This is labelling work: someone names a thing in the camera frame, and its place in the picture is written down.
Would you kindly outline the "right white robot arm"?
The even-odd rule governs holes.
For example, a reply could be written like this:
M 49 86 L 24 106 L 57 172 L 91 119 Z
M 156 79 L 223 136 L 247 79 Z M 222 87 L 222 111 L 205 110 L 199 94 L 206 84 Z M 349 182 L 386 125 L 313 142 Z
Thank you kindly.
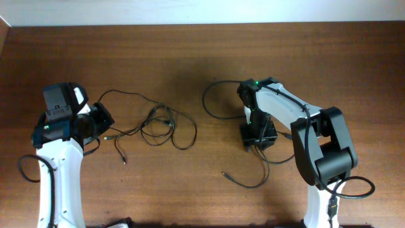
M 273 78 L 241 81 L 237 94 L 244 105 L 241 125 L 245 148 L 259 153 L 273 146 L 278 134 L 272 118 L 291 132 L 297 169 L 308 185 L 302 227 L 339 227 L 342 189 L 358 165 L 349 129 L 340 109 L 320 108 L 291 94 Z

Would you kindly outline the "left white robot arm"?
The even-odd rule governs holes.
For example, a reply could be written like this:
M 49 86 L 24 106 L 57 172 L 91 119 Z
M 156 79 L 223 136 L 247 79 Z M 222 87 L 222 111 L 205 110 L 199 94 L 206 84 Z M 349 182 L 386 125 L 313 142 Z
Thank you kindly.
M 99 141 L 114 120 L 100 103 L 89 105 L 74 82 L 43 90 L 47 110 L 35 126 L 32 144 L 40 168 L 38 227 L 84 227 L 80 169 L 85 145 Z

